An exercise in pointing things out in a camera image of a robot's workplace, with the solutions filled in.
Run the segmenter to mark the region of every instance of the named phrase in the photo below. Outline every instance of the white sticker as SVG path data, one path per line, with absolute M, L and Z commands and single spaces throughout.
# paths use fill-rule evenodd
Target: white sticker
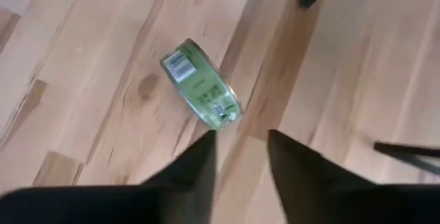
M 177 82 L 185 80 L 196 70 L 187 57 L 179 51 L 167 58 L 164 64 Z

